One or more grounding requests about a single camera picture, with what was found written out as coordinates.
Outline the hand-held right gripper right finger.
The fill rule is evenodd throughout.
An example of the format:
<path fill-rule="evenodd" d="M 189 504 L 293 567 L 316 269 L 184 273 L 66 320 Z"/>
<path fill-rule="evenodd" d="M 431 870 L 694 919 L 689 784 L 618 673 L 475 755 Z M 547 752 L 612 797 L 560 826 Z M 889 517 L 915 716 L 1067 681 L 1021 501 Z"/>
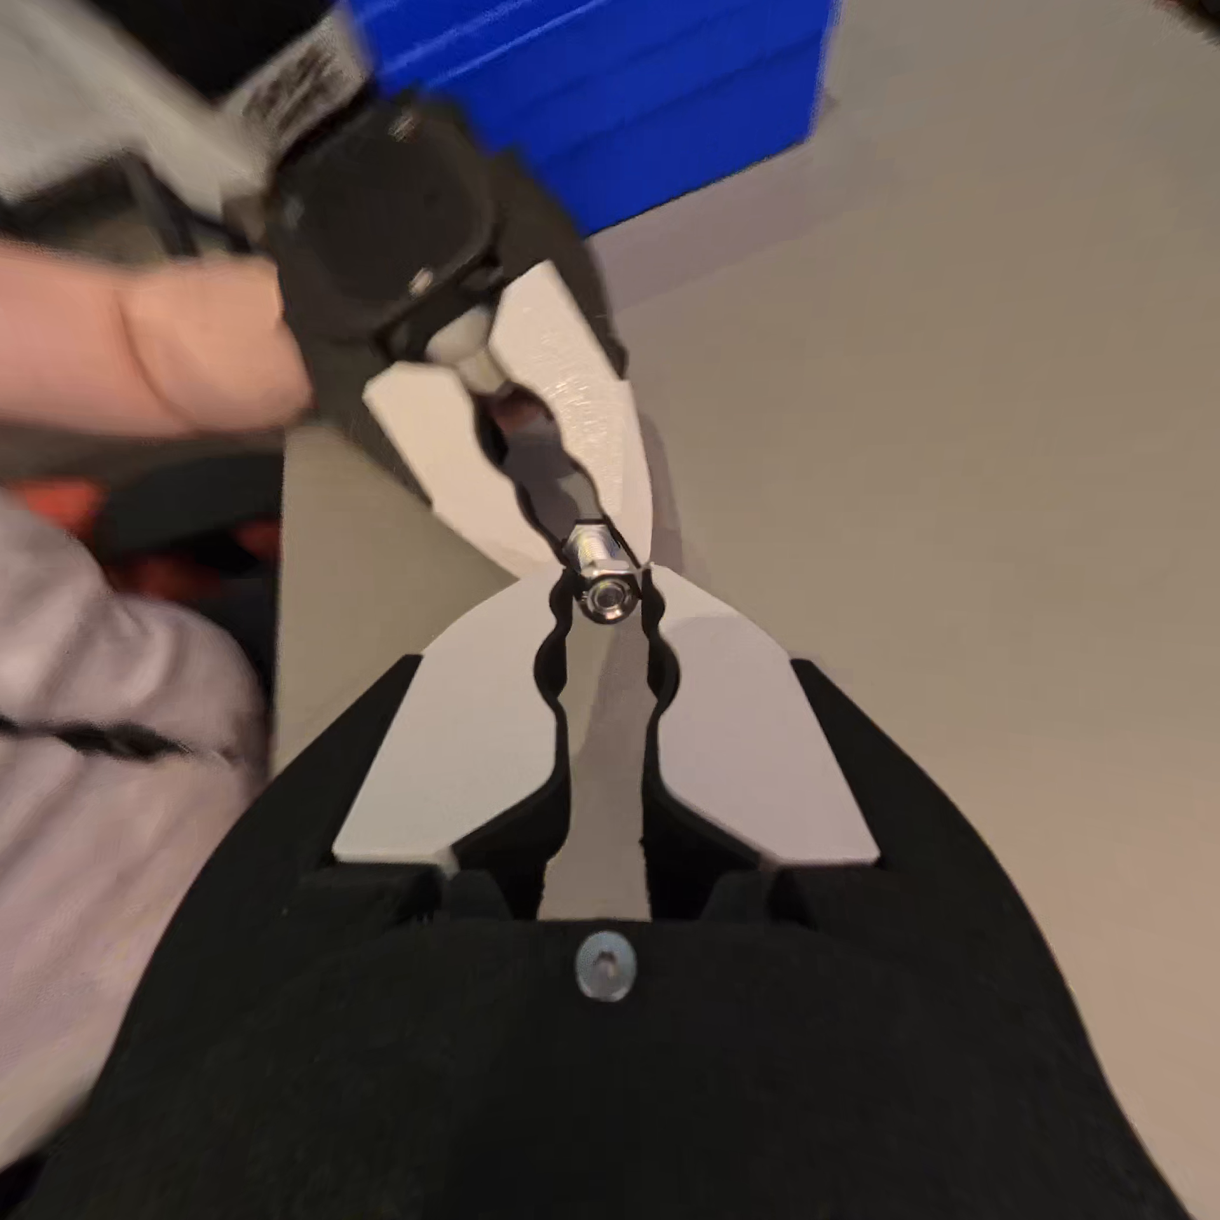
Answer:
<path fill-rule="evenodd" d="M 759 866 L 877 861 L 799 673 L 761 626 L 651 567 L 646 637 L 651 784 L 678 818 Z"/>

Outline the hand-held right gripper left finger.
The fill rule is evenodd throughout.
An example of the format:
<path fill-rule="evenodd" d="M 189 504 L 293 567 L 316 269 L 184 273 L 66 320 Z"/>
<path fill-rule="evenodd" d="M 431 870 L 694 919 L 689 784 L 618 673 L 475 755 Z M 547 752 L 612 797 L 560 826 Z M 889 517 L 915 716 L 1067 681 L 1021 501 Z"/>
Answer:
<path fill-rule="evenodd" d="M 571 832 L 571 592 L 533 571 L 424 654 L 333 841 L 350 866 L 547 873 Z"/>

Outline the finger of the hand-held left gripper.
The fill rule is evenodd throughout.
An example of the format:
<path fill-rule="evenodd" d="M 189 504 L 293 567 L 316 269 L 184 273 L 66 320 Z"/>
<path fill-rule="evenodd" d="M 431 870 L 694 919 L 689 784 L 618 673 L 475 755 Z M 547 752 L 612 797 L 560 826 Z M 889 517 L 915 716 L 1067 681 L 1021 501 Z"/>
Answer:
<path fill-rule="evenodd" d="M 480 421 L 490 402 L 524 397 L 578 465 L 578 407 L 525 386 L 502 359 L 394 363 L 376 372 L 363 405 L 405 458 L 435 517 L 502 571 L 564 566 L 560 543 L 531 517 L 515 484 L 490 454 Z"/>
<path fill-rule="evenodd" d="M 490 348 L 557 423 L 564 454 L 592 484 L 603 517 L 639 567 L 653 558 L 653 480 L 639 411 L 554 263 L 515 277 L 495 307 Z"/>

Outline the silver hex bolt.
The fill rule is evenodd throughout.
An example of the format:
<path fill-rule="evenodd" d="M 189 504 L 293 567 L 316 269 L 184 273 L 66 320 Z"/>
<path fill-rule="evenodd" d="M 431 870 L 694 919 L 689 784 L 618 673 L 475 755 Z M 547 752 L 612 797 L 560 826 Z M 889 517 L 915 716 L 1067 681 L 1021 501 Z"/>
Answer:
<path fill-rule="evenodd" d="M 560 543 L 564 566 L 584 582 L 637 574 L 639 566 L 609 520 L 581 520 Z"/>

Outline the silver hex nut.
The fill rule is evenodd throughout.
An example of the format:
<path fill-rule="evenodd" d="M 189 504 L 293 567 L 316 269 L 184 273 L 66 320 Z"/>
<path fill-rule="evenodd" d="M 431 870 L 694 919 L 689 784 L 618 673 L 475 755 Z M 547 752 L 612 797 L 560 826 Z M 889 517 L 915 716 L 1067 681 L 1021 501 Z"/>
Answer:
<path fill-rule="evenodd" d="M 578 600 L 581 611 L 596 626 L 618 626 L 639 609 L 639 582 L 630 571 L 597 574 Z"/>

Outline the blue plastic bin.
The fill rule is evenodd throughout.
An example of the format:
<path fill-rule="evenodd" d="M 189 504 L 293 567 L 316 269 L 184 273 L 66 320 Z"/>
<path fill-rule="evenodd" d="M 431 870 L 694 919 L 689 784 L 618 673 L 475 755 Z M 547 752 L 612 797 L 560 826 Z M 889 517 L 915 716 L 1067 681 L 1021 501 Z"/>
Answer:
<path fill-rule="evenodd" d="M 456 104 L 584 235 L 811 136 L 833 0 L 347 4 L 380 93 Z"/>

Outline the person's left hand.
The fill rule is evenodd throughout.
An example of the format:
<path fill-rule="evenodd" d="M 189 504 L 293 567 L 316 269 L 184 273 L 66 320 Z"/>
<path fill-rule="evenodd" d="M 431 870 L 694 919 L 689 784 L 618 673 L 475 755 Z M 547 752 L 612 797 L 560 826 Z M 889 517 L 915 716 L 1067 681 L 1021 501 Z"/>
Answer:
<path fill-rule="evenodd" d="M 265 256 L 142 269 L 119 296 L 129 355 L 175 433 L 254 433 L 302 421 L 316 390 Z"/>

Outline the orange cloth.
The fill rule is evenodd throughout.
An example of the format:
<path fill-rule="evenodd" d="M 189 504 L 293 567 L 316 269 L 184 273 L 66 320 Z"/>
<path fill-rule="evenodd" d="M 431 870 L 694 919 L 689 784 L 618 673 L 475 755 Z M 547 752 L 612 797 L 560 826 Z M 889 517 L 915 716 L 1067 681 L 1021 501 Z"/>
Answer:
<path fill-rule="evenodd" d="M 196 461 L 119 485 L 34 480 L 7 492 L 86 543 L 115 592 L 196 603 L 244 579 L 282 574 L 284 477 L 260 461 Z"/>

